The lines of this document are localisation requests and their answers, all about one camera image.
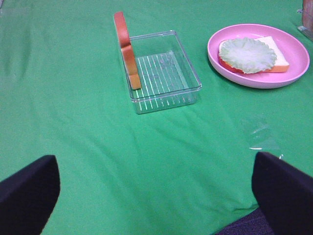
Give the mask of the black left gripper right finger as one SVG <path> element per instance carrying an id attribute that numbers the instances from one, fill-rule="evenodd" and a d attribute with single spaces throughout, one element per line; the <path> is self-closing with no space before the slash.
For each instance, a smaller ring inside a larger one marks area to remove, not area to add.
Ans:
<path id="1" fill-rule="evenodd" d="M 313 233 L 313 179 L 268 152 L 258 152 L 252 192 L 276 235 Z"/>

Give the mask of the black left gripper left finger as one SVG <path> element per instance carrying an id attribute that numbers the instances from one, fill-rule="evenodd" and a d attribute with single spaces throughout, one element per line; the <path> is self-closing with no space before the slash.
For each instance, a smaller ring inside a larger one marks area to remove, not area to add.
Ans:
<path id="1" fill-rule="evenodd" d="M 0 182 L 0 233 L 39 235 L 60 195 L 56 157 L 45 155 Z"/>

